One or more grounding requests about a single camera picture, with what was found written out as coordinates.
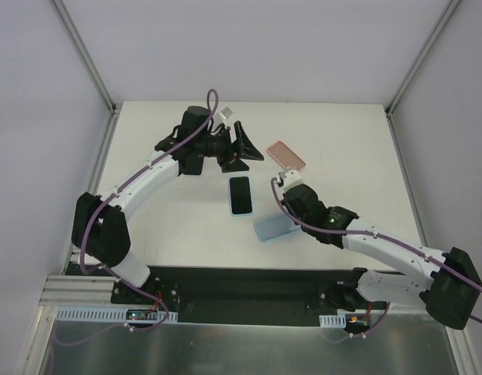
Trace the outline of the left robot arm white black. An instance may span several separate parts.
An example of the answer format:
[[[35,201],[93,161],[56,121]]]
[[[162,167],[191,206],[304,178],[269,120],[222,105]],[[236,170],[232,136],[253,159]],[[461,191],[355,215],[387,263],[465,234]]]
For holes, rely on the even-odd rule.
[[[73,245],[129,282],[128,293],[137,303],[149,303],[156,289],[151,270],[130,249],[127,224],[139,207],[175,178],[200,175],[206,158],[216,159],[222,173],[247,172],[248,160],[264,159],[241,122],[228,123],[231,115],[227,107],[213,112],[189,106],[180,124],[126,181],[102,195],[85,192],[77,199]]]

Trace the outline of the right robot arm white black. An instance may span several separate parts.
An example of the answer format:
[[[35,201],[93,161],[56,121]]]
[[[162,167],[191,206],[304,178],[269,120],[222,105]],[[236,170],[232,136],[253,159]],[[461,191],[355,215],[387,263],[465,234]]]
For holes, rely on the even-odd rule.
[[[362,272],[358,281],[342,288],[347,306],[357,309],[368,301],[419,305],[446,327],[466,327],[482,294],[482,280],[465,251],[410,245],[381,233],[353,211],[325,206],[306,184],[285,188],[282,204],[318,242],[366,255],[396,270],[390,276]]]

